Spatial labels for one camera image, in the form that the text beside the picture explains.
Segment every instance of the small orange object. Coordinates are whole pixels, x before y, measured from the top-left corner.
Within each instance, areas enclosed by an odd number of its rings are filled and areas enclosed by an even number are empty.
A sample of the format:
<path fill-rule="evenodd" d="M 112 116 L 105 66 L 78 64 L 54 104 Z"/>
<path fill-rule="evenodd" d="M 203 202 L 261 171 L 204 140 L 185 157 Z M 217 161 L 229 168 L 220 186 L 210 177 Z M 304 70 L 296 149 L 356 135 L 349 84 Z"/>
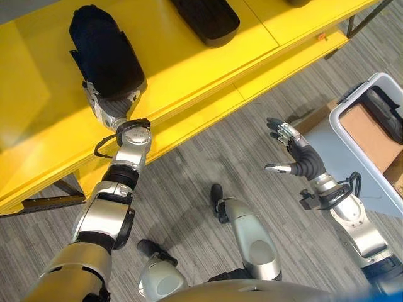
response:
<path fill-rule="evenodd" d="M 316 38 L 318 41 L 321 41 L 321 40 L 323 40 L 323 39 L 326 39 L 326 33 L 320 33 L 318 36 L 317 36 L 317 38 Z"/>

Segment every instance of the black object on shelf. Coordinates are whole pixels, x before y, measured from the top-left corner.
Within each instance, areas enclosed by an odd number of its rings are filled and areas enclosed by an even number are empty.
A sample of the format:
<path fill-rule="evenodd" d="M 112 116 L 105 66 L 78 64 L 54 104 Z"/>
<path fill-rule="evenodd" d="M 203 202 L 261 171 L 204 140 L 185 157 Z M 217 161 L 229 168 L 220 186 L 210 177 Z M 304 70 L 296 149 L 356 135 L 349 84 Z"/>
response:
<path fill-rule="evenodd" d="M 287 0 L 288 3 L 296 8 L 300 8 L 301 6 L 308 4 L 309 1 L 310 0 Z"/>
<path fill-rule="evenodd" d="M 136 89 L 145 89 L 146 79 L 140 63 L 110 14 L 95 5 L 81 7 L 74 12 L 70 36 L 77 48 L 70 53 L 82 76 L 104 98 L 119 98 Z"/>
<path fill-rule="evenodd" d="M 387 135 L 395 142 L 403 145 L 403 119 L 395 104 L 378 86 L 372 86 L 362 96 L 361 103 L 379 122 Z"/>
<path fill-rule="evenodd" d="M 226 0 L 171 0 L 171 2 L 205 45 L 219 47 L 235 36 L 240 21 Z"/>

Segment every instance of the black bracket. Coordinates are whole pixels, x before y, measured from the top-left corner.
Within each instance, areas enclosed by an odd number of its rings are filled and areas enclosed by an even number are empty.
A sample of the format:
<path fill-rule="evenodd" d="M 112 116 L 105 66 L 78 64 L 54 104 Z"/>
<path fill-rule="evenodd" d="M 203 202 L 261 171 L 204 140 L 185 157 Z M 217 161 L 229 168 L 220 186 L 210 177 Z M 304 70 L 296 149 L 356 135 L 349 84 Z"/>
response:
<path fill-rule="evenodd" d="M 300 204 L 305 210 L 329 210 L 337 206 L 353 192 L 349 184 L 343 184 L 326 195 L 315 195 L 304 189 L 300 192 Z"/>

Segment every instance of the black metal table leg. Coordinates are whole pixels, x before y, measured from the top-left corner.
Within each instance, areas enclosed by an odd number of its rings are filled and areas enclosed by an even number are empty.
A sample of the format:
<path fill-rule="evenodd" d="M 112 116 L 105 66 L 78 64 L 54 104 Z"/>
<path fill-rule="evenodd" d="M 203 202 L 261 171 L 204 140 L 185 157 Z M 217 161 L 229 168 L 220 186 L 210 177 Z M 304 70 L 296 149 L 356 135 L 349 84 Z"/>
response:
<path fill-rule="evenodd" d="M 351 39 L 353 38 L 357 33 L 360 32 L 360 30 L 363 29 L 365 25 L 367 25 L 372 19 L 374 19 L 388 4 L 390 4 L 393 0 L 383 0 L 367 17 L 364 18 L 363 21 L 360 22 L 355 28 L 354 28 L 354 18 L 355 16 L 351 16 L 348 21 L 348 29 L 347 29 L 347 38 Z M 325 60 L 329 60 L 336 52 L 338 49 L 332 51 L 328 55 L 325 56 Z"/>

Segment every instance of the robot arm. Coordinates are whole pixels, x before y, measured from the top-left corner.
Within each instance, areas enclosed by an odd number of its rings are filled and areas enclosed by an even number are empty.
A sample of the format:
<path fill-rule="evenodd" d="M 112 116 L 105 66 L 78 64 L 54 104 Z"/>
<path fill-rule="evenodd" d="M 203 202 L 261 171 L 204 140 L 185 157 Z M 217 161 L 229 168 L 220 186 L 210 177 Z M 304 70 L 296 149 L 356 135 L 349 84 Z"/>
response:
<path fill-rule="evenodd" d="M 77 217 L 72 243 L 62 249 L 23 301 L 109 301 L 112 250 L 122 248 L 135 215 L 133 190 L 150 149 L 147 120 L 128 121 L 120 149 Z"/>
<path fill-rule="evenodd" d="M 274 118 L 267 119 L 271 136 L 287 146 L 296 160 L 293 164 L 268 164 L 265 170 L 305 176 L 314 193 L 304 189 L 301 205 L 306 210 L 322 210 L 368 281 L 383 293 L 403 288 L 403 265 L 365 213 L 363 203 L 352 194 L 353 188 L 340 184 L 326 172 L 319 154 L 292 126 Z"/>
<path fill-rule="evenodd" d="M 54 257 L 23 301 L 110 300 L 111 253 L 130 235 L 133 190 L 151 146 L 150 122 L 127 120 L 146 81 L 124 33 L 92 5 L 74 13 L 70 35 L 88 102 L 97 119 L 116 133 L 120 148 L 77 217 L 72 243 Z"/>

